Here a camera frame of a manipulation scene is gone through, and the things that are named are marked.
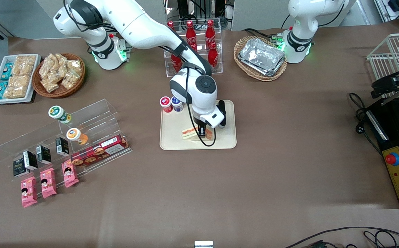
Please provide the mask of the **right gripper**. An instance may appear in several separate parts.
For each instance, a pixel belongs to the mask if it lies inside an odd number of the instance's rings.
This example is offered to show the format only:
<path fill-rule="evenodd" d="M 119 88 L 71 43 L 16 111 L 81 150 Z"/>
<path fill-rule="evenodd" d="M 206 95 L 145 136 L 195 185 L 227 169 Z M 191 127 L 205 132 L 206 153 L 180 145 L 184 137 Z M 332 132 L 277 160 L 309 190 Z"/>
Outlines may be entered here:
<path fill-rule="evenodd" d="M 226 114 L 214 103 L 193 103 L 193 121 L 197 124 L 198 136 L 210 138 L 210 127 L 218 127 L 226 119 Z"/>

